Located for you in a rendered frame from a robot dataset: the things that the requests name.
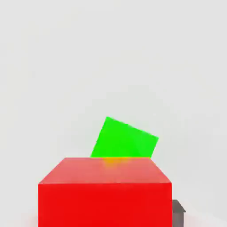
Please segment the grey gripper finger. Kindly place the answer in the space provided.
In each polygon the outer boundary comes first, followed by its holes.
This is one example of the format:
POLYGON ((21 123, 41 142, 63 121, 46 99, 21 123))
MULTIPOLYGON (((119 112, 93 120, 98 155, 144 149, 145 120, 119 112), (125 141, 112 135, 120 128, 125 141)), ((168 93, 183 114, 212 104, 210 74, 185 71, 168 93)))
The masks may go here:
POLYGON ((184 227, 184 213, 183 208, 178 200, 172 200, 172 227, 184 227))

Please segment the small red cube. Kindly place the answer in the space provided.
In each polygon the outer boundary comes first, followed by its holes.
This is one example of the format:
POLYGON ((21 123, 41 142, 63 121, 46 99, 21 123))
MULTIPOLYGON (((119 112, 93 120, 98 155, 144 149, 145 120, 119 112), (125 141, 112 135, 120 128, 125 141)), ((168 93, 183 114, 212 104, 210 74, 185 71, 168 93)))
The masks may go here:
POLYGON ((172 183, 149 158, 65 158, 39 182, 38 227, 172 227, 172 183))

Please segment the small green cube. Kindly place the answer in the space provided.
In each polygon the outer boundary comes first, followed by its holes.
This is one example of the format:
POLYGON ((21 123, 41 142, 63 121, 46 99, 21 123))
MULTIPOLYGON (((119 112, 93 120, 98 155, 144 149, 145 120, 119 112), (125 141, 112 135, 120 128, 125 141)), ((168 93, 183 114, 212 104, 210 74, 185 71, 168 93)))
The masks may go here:
POLYGON ((159 137, 106 117, 91 157, 148 157, 159 137))

